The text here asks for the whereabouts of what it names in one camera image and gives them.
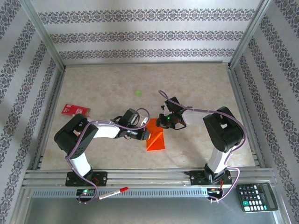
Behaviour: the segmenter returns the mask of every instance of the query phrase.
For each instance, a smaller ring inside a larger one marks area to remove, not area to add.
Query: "red pen cap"
[[[125,187],[125,188],[120,189],[121,192],[124,192],[124,191],[127,191],[127,190],[129,190],[128,187]]]

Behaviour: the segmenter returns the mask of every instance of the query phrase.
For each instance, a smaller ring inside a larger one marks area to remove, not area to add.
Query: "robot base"
[[[107,183],[107,172],[89,171],[84,178],[90,180],[98,187],[105,187]],[[92,186],[91,184],[81,180],[74,172],[68,172],[66,181],[66,187],[86,187]]]
[[[220,181],[220,179],[223,180],[223,184],[225,185],[231,185],[233,183],[230,172],[228,170],[226,170],[225,173],[217,181],[214,182],[210,182],[210,180],[207,179],[204,170],[191,170],[189,172],[185,172],[185,174],[190,176],[190,183],[192,186],[210,185],[212,183],[217,183],[218,181]]]

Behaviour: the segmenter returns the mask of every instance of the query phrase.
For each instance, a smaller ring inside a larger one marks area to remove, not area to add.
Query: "metal base plate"
[[[107,183],[107,172],[94,171],[91,181],[98,187],[105,187]],[[74,172],[68,172],[65,185],[67,187],[88,187],[91,184],[81,180]]]

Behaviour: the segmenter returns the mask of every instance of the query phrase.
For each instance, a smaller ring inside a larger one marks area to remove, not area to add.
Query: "calculator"
[[[237,192],[243,212],[277,211],[277,201],[269,183],[248,183],[237,185]]]

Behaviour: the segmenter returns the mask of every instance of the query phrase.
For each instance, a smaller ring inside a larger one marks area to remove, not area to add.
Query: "calculator keypad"
[[[242,200],[241,206],[245,212],[261,212],[267,210],[267,206],[260,200],[261,197],[256,185],[238,185],[237,189]]]

